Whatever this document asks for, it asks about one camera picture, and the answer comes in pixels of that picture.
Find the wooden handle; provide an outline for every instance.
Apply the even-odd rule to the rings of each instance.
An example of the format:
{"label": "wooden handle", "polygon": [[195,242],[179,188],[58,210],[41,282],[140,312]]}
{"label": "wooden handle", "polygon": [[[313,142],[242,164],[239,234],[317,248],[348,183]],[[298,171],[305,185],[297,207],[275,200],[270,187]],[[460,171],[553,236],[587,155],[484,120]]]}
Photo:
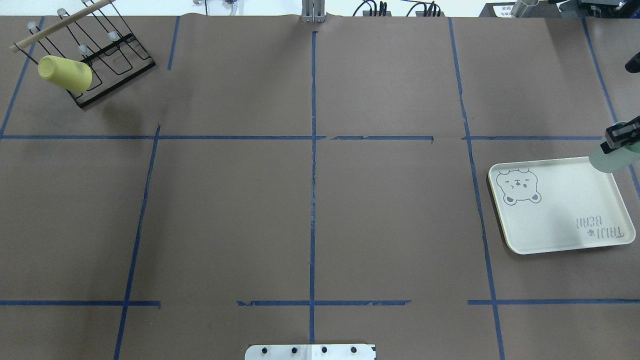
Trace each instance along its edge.
{"label": "wooden handle", "polygon": [[39,31],[33,35],[31,35],[30,37],[24,39],[23,41],[20,41],[19,43],[17,43],[18,46],[16,46],[16,44],[11,45],[9,47],[9,50],[13,51],[14,53],[17,53],[18,51],[20,51],[20,49],[25,49],[26,47],[29,47],[33,44],[35,44],[37,41],[44,39],[45,37],[48,37],[49,35],[55,33],[56,31],[60,30],[61,28],[64,28],[65,26],[68,26],[70,24],[73,24],[74,22],[82,19],[83,17],[91,14],[92,12],[107,6],[108,4],[111,4],[113,1],[116,0],[100,0],[95,4],[91,4],[90,6],[87,6],[86,8],[78,11],[77,13],[65,17],[64,19],[61,19],[60,21],[58,21],[57,23],[53,24],[52,26],[49,26],[46,29],[43,29],[42,31]]}

